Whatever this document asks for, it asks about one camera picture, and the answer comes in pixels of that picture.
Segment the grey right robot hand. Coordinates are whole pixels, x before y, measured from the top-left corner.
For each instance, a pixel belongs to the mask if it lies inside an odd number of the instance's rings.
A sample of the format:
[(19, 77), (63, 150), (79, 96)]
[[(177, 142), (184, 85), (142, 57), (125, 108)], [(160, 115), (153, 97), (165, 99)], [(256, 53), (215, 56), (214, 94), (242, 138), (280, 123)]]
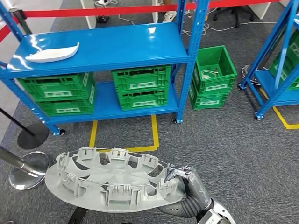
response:
[(168, 168), (165, 182), (170, 181), (177, 176), (180, 176), (184, 181), (186, 194), (186, 201), (193, 203), (193, 205), (188, 205), (188, 207), (195, 208), (198, 214), (211, 204), (211, 196), (195, 168), (188, 165)]

